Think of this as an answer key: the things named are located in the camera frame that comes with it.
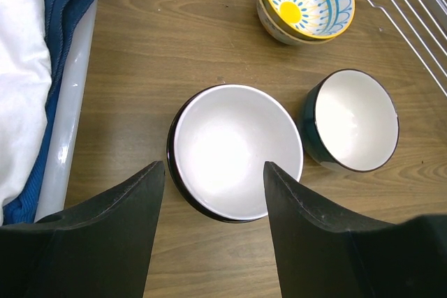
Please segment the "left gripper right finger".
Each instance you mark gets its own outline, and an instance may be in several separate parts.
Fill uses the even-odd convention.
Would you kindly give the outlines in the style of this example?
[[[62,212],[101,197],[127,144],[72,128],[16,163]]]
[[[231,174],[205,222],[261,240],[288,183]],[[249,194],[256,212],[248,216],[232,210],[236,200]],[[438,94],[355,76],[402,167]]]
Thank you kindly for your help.
[[[446,216],[400,224],[351,211],[278,165],[263,171],[283,297],[445,297]]]

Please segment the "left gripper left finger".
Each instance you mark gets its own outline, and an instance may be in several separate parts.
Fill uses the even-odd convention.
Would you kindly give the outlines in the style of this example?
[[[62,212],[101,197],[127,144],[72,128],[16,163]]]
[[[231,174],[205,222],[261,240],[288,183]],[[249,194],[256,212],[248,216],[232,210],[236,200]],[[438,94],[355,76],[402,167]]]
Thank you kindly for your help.
[[[143,296],[164,182],[155,161],[74,207],[2,226],[1,296]]]

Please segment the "teal white bowl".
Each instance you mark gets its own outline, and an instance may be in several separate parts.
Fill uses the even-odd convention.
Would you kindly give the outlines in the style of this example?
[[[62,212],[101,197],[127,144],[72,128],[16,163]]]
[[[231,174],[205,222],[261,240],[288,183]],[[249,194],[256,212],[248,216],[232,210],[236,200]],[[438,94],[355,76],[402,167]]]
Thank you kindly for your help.
[[[397,149],[400,121],[383,85],[361,70],[337,70],[312,88],[297,118],[305,151],[335,171],[372,172]]]

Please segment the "red bowl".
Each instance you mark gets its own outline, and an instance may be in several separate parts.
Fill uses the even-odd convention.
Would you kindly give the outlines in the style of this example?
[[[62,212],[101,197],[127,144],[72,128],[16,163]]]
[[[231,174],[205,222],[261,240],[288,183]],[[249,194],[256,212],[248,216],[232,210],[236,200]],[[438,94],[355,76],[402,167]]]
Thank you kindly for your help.
[[[197,211],[243,223],[268,214],[263,169],[278,164],[299,180],[302,139],[273,97],[254,87],[220,84],[183,104],[168,132],[166,154],[174,185]]]

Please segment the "white floral bowl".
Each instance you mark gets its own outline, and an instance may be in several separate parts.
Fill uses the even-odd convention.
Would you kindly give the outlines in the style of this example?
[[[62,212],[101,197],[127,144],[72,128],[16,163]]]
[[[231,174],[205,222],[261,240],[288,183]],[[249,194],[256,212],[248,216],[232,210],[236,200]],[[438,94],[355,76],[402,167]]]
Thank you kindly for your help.
[[[334,38],[329,38],[327,40],[304,40],[301,38],[296,38],[285,32],[281,27],[279,27],[274,20],[268,14],[263,0],[256,0],[256,10],[258,13],[258,18],[263,25],[264,29],[273,37],[275,40],[283,43],[285,45],[291,46],[301,46],[301,45],[322,45],[328,43]]]

